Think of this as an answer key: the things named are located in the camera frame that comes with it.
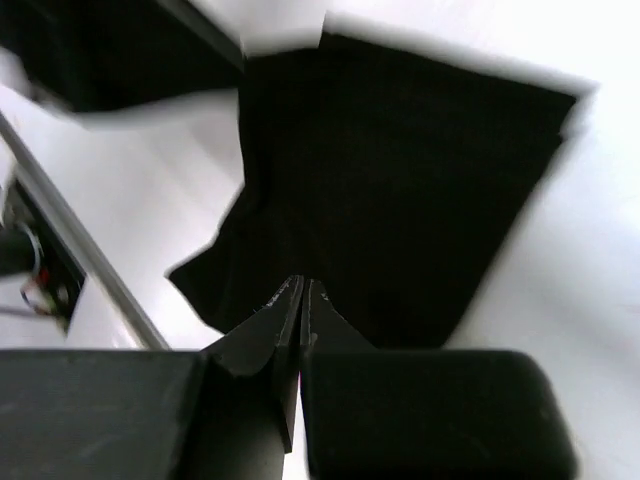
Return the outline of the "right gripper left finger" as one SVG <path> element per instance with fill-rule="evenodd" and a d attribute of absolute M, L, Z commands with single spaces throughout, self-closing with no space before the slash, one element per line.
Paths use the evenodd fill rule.
<path fill-rule="evenodd" d="M 278 479 L 292 449 L 300 276 L 200 351 L 5 350 L 5 479 Z"/>

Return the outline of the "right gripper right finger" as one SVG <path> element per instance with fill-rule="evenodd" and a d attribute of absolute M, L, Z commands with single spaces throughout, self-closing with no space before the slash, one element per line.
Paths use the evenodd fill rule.
<path fill-rule="evenodd" d="M 574 479 L 552 386 L 510 350 L 381 350 L 309 281 L 301 399 L 314 479 Z"/>

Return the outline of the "black skirt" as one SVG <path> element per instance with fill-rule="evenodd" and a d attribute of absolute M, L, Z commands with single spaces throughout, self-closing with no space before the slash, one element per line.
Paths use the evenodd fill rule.
<path fill-rule="evenodd" d="M 301 275 L 374 345 L 441 346 L 579 98 L 332 33 L 250 58 L 244 186 L 170 281 L 221 332 Z"/>

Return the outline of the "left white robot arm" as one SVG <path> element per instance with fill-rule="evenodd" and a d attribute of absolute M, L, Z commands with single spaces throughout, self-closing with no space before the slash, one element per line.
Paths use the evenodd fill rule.
<path fill-rule="evenodd" d="M 40 168 L 109 263 L 156 278 L 208 247 L 243 181 L 239 46 L 192 1 L 5 1 L 3 92 Z"/>

